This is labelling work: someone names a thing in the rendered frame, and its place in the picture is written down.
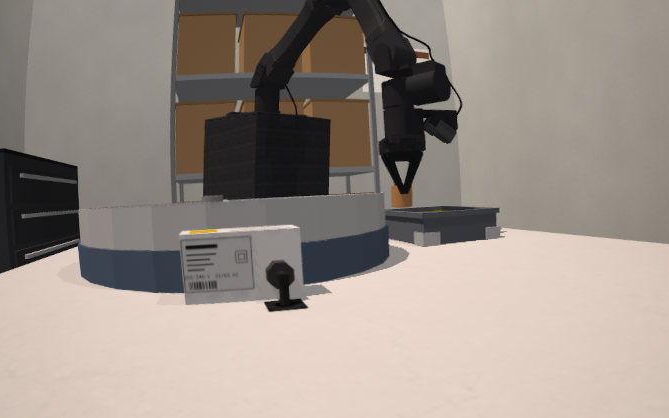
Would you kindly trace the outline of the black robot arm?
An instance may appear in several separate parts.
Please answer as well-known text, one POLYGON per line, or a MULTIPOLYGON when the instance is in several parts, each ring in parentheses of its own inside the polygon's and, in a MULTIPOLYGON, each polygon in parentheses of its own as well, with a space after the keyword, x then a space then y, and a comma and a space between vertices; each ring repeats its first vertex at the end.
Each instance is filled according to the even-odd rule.
MULTIPOLYGON (((375 74, 393 78, 381 83, 384 110, 447 101, 451 87, 445 65, 433 60, 416 63, 408 38, 396 29, 379 1, 306 0, 281 40, 257 64, 250 84, 250 88, 259 88, 254 111, 280 113, 280 90, 289 83, 299 56, 328 21, 349 9, 362 28, 375 74)), ((403 108, 403 116, 405 135, 425 135, 425 130, 449 144, 457 133, 457 110, 403 108)))

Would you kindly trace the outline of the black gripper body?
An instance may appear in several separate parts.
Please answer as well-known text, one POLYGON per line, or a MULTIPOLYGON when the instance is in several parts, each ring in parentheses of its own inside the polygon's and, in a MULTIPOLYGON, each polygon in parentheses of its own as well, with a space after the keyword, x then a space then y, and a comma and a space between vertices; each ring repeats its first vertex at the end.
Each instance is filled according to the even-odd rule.
POLYGON ((405 135, 403 108, 414 107, 391 107, 386 108, 385 111, 383 111, 385 138, 379 141, 379 155, 382 155, 385 152, 421 152, 426 150, 425 135, 405 135), (389 149, 386 150, 387 148, 389 149))

